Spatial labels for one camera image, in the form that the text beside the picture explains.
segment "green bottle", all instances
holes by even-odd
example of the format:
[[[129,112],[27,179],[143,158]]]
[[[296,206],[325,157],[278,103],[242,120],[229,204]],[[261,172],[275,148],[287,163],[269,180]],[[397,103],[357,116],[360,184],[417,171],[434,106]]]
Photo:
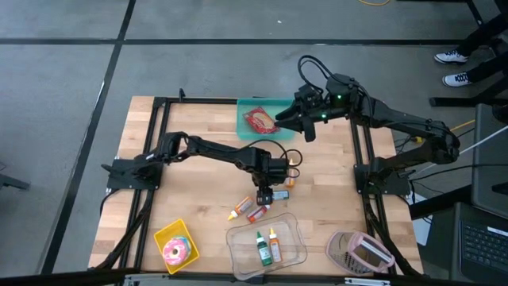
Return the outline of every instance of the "green bottle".
[[[263,266],[270,265],[272,263],[270,250],[268,249],[268,245],[266,242],[264,242],[264,238],[261,236],[259,231],[257,232],[256,241],[257,241],[257,250],[260,252],[261,256],[261,263],[263,263]]]

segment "concrete floor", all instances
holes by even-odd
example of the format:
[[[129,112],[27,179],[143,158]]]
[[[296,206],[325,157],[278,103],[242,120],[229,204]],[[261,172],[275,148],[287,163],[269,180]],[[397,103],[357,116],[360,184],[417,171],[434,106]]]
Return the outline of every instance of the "concrete floor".
[[[4,0],[0,38],[116,38],[127,4],[127,0]],[[476,4],[486,19],[495,15],[493,2]],[[371,7],[336,0],[318,6],[304,0],[144,0],[135,6],[126,38],[461,39],[475,28],[463,3],[392,1]],[[472,68],[491,56],[488,50],[479,50],[460,68],[433,61],[433,54],[450,48],[124,46],[55,271],[87,267],[107,181],[100,164],[111,162],[116,154],[131,96],[174,96],[180,87],[188,96],[291,96],[302,85],[296,61],[311,54],[332,71],[354,76],[371,96],[392,108],[455,126],[474,118],[473,110],[431,108],[427,98],[473,96],[495,76],[470,87],[443,86],[443,75]],[[0,44],[0,162],[6,165],[2,173],[32,183],[29,191],[0,191],[0,276],[37,271],[112,50],[111,45]],[[315,69],[306,73],[322,83]],[[395,133],[394,139],[402,136]],[[464,137],[464,146],[471,142],[472,136]],[[470,161],[464,156],[456,164]],[[454,180],[443,177],[425,183],[451,191],[470,180],[467,170],[458,174]],[[435,195],[417,191],[425,197]]]

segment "white sneaker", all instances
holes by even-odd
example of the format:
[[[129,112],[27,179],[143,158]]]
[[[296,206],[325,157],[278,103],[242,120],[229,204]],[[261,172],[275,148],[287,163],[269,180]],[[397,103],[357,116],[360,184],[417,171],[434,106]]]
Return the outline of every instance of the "white sneaker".
[[[468,74],[463,72],[456,75],[443,76],[443,83],[447,87],[462,87],[472,82],[468,79]]]
[[[434,59],[438,63],[442,64],[465,64],[469,56],[462,56],[456,50],[450,52],[443,52],[434,56]]]

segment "donut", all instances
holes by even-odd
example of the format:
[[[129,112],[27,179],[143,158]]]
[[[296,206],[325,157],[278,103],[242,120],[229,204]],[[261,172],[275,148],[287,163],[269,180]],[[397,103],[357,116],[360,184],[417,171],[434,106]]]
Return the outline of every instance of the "donut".
[[[184,236],[175,236],[164,246],[164,260],[169,265],[181,265],[191,255],[191,243]]]

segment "person's leg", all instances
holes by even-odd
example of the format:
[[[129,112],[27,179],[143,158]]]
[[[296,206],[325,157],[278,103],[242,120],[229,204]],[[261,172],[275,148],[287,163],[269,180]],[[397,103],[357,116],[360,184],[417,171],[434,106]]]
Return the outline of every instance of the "person's leg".
[[[456,49],[436,54],[434,59],[442,64],[465,64],[471,53],[481,44],[485,44],[505,29],[508,29],[508,21],[500,14],[471,33]]]
[[[443,83],[449,87],[462,87],[471,83],[477,83],[486,79],[503,68],[508,68],[508,52],[481,63],[476,68],[456,75],[447,75],[443,77]]]
[[[508,21],[503,14],[499,14],[486,24],[471,33],[457,48],[462,56],[470,56],[481,44],[487,43],[493,36],[508,29]]]
[[[500,72],[503,68],[508,68],[508,52],[504,52],[494,59],[481,63],[478,67],[466,71],[466,74],[470,82],[476,83],[496,72]]]

